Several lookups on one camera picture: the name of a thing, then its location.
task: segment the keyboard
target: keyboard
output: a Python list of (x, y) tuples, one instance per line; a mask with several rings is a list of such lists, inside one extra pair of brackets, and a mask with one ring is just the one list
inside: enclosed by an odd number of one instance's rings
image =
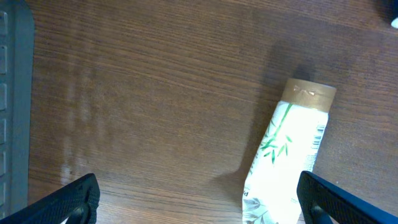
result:
[(34, 21), (24, 1), (0, 1), (0, 219), (27, 206)]

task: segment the tube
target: tube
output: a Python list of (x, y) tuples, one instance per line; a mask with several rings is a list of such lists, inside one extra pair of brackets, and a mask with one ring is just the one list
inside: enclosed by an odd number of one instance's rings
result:
[(244, 183), (243, 223), (297, 223), (300, 173), (313, 169), (335, 93), (288, 79)]

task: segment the tube cap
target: tube cap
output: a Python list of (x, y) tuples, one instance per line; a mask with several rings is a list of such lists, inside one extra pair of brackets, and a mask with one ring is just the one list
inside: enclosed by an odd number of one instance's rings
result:
[(282, 100), (328, 113), (336, 88), (305, 80), (287, 80)]

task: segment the wood grain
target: wood grain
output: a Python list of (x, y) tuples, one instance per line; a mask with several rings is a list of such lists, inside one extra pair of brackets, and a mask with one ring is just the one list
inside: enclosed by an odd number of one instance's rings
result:
[(296, 77), (338, 89), (314, 172), (398, 215), (398, 31), (377, 2), (28, 1), (29, 202), (94, 172), (98, 223), (241, 223)]

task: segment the brown wooden surface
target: brown wooden surface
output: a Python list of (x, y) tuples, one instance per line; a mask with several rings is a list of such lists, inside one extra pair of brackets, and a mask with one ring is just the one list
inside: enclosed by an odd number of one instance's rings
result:
[(338, 89), (315, 173), (398, 215), (398, 30), (385, 5), (28, 2), (30, 203), (94, 172), (98, 223), (241, 223), (249, 166), (299, 77)]

